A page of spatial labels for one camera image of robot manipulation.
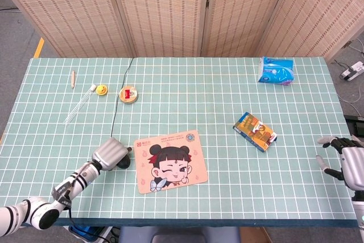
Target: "mouse pad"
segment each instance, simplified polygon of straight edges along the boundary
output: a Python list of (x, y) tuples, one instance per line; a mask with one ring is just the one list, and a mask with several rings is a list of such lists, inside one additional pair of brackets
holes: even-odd
[(206, 182), (208, 174), (197, 130), (134, 142), (140, 193)]

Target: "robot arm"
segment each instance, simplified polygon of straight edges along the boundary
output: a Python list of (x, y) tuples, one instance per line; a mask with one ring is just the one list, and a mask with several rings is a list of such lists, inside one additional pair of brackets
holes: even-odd
[(91, 161), (53, 188), (53, 203), (41, 197), (31, 197), (15, 206), (0, 208), (0, 237), (14, 233), (23, 223), (39, 230), (48, 229), (65, 208), (71, 207), (72, 200), (100, 175), (101, 170), (111, 171), (115, 166), (128, 168), (129, 151), (130, 147), (126, 148), (116, 139), (110, 138), (93, 153)]
[(322, 137), (317, 142), (324, 148), (334, 147), (340, 155), (341, 171), (330, 169), (319, 155), (316, 159), (326, 174), (343, 180), (348, 188), (355, 191), (351, 202), (364, 242), (364, 147), (360, 142), (347, 138)]

